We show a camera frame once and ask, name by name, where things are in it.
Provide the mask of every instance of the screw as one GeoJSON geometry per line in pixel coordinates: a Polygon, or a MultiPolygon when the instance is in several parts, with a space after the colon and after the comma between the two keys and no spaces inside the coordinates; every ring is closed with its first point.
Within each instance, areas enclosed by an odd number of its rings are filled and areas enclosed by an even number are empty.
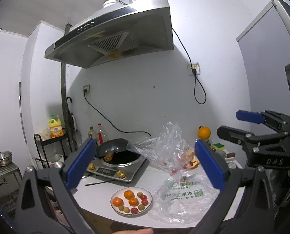
{"type": "Polygon", "coordinates": [[[60,162],[60,161],[57,161],[56,163],[54,163],[54,167],[57,168],[57,169],[60,169],[61,167],[63,167],[63,163],[60,162]]]}
{"type": "Polygon", "coordinates": [[[27,168],[26,168],[26,171],[28,172],[28,173],[30,173],[30,172],[32,172],[33,171],[33,166],[28,166],[27,168]]]}
{"type": "Polygon", "coordinates": [[[236,169],[236,167],[237,167],[237,165],[236,164],[234,164],[234,163],[228,163],[228,167],[230,168],[230,169],[236,169]]]}
{"type": "Polygon", "coordinates": [[[258,171],[259,171],[260,173],[264,172],[264,167],[261,166],[261,165],[259,165],[259,166],[258,166],[258,171]]]}

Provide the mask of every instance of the qr code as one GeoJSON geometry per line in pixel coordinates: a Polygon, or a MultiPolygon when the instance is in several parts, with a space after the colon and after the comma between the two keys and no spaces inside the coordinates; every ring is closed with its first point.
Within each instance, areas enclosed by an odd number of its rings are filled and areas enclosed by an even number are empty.
{"type": "Polygon", "coordinates": [[[202,189],[194,190],[194,195],[195,195],[195,197],[203,196],[202,189]]]}

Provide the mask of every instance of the sponge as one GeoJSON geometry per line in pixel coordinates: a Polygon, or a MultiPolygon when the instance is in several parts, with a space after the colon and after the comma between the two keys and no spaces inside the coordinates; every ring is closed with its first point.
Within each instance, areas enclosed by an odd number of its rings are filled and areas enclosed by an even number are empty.
{"type": "Polygon", "coordinates": [[[217,144],[213,144],[213,148],[224,150],[225,146],[223,144],[217,143],[217,144]]]}

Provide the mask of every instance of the tangerine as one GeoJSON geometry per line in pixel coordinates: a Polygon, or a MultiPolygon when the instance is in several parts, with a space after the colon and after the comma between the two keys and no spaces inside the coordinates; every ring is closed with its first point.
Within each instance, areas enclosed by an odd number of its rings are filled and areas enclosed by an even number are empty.
{"type": "Polygon", "coordinates": [[[121,205],[123,205],[123,199],[119,198],[119,197],[114,197],[112,200],[113,205],[115,205],[116,207],[119,207],[121,205]]]}
{"type": "Polygon", "coordinates": [[[134,196],[134,193],[133,193],[131,190],[126,190],[126,191],[124,192],[124,197],[125,197],[126,199],[133,198],[133,196],[134,196]]]}
{"type": "Polygon", "coordinates": [[[138,201],[138,199],[137,198],[130,198],[129,199],[129,204],[131,205],[131,206],[137,206],[138,204],[139,204],[139,201],[138,201]]]}
{"type": "Polygon", "coordinates": [[[197,135],[200,139],[207,140],[211,135],[211,130],[208,127],[200,127],[197,135]]]}

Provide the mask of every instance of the countertop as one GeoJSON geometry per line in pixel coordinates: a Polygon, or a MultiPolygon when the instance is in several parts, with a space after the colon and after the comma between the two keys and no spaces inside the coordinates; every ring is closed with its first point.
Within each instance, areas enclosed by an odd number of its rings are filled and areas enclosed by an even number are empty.
{"type": "MultiPolygon", "coordinates": [[[[242,168],[236,160],[229,159],[228,162],[230,161],[233,161],[239,168],[242,168]]],[[[197,169],[199,169],[200,172],[203,172],[201,166],[199,166],[197,169]]],[[[154,168],[148,163],[148,161],[146,161],[146,163],[136,173],[133,181],[130,184],[121,181],[112,181],[111,183],[103,183],[86,187],[85,184],[107,181],[109,179],[97,175],[82,179],[77,187],[78,191],[74,194],[74,198],[81,208],[116,222],[141,227],[168,229],[188,228],[196,226],[199,221],[189,224],[169,224],[151,219],[146,213],[138,217],[124,217],[117,214],[111,207],[110,198],[118,190],[123,189],[124,187],[141,187],[148,190],[150,193],[153,193],[159,186],[163,184],[163,182],[168,177],[169,174],[154,168]]],[[[239,188],[233,204],[227,213],[227,216],[225,217],[225,220],[233,218],[243,193],[244,187],[239,188]]]]}

